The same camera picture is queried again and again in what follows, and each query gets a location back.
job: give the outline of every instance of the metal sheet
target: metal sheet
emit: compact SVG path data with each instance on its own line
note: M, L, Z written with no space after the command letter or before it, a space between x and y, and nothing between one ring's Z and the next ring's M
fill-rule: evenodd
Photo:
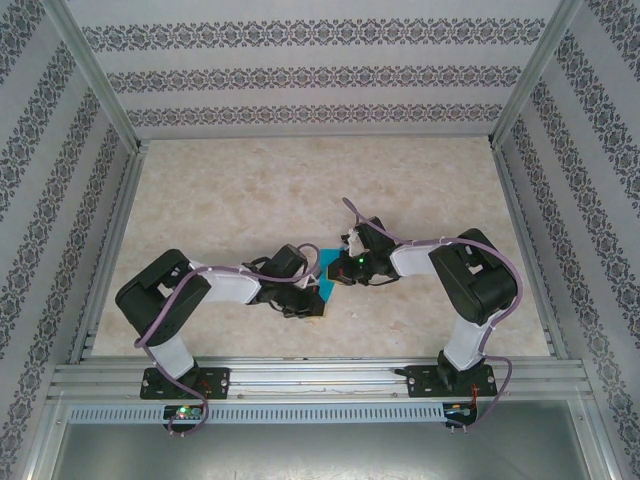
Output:
M587 479L566 403L513 402L467 435L435 424L69 425L54 478Z

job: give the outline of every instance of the metal frame edge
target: metal frame edge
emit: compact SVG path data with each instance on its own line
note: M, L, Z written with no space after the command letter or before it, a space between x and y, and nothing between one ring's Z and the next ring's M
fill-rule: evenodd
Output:
M70 362L78 363L82 359L85 340L89 330L95 329L100 321L102 309L107 301L107 293L109 292L109 284L116 266L116 259L120 252L124 232L127 228L129 214L133 206L138 182L142 174L142 165L148 149L148 142L143 142L133 155L132 161L127 167L124 188L117 200L116 214L113 225L109 229L107 238L105 239L106 250L99 260L96 270L96 279L91 287L89 298L87 300L87 308L80 323L80 329L76 343L73 345Z
M536 302L536 306L538 307L540 320L543 322L543 327L546 324L546 326L549 328L549 335L551 336L551 342L553 343L553 347L555 349L555 355L561 359L569 358L567 350L564 346L564 342L562 341L562 335L560 333L560 328L558 327L557 319L553 314L553 308L551 308L549 296L547 295L547 292L544 288L544 280L542 278L542 273L540 272L540 268L536 260L536 255L533 250L533 244L531 243L531 239L529 238L529 235L527 233L524 216L520 209L517 207L515 201L516 194L515 190L513 189L513 185L509 181L507 175L505 159L503 158L500 149L493 148L493 146L492 153L493 159L496 163L496 170L498 172L498 178L500 179L500 185L502 186L502 190L504 192L507 209L509 210L509 215L511 216L511 223L514 226L516 239L522 253L522 260L524 261L525 270L527 271L529 277L529 283L531 285L533 298Z
M181 404L139 398L143 357L115 362L88 359L78 365L58 365L47 391L49 404ZM568 400L592 398L581 360L553 357L512 357L514 372L504 400ZM436 365L435 358L376 359L198 359L201 366L231 369L229 396L214 403L364 403L443 402L444 398L411 398L406 380L395 374L406 365ZM497 382L505 365L493 365ZM463 397L448 397L461 401Z
M82 70L89 86L98 97L100 105L105 109L120 138L124 141L127 150L129 153L134 152L140 141L133 125L111 88L104 70L73 17L66 0L42 0L42 5Z
M500 145L504 141L581 5L582 0L560 0L491 132L492 145Z
M596 401L577 399L569 400L567 404L591 478L622 480Z
M27 464L16 480L50 480L58 463L72 407L45 405L31 446Z

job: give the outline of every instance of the cyan object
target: cyan object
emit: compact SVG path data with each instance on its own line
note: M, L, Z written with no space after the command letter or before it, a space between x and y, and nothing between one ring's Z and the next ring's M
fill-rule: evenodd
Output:
M335 282L327 278L327 267L340 256L341 251L341 248L323 248L320 250L320 268L322 269L322 275L320 275L318 279L318 286L320 287L320 297L322 297L325 304L329 302L329 297L335 286Z

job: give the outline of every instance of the floor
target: floor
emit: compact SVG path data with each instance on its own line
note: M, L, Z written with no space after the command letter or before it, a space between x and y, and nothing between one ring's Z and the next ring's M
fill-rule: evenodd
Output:
M486 138L327 137L154 141L99 324L93 355L140 355L114 302L158 255L179 248L238 265L282 245L337 248L349 197L404 238L480 228L526 277ZM487 351L548 355L526 278L520 308ZM435 356L455 311L437 277L336 287L324 317L285 319L267 305L201 304L181 331L194 355Z

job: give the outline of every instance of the black cable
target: black cable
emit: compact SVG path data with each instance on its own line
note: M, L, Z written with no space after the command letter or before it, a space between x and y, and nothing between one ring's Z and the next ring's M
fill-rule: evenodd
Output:
M258 265L260 265L260 264L262 264L264 262L268 262L269 260L271 260L269 257L260 257L260 258L256 258L251 263L257 267Z
M398 280L400 280L400 279L399 278L392 278L391 280L387 280L387 281L382 282L382 283L369 283L367 286L381 287L382 285L389 285L390 283L397 282Z
M271 308L273 308L273 309L274 309L276 312L278 312L278 313L282 313L282 312L284 312L284 308L279 309L278 307L276 307L276 306L273 304L273 300L269 300L269 306L270 306Z

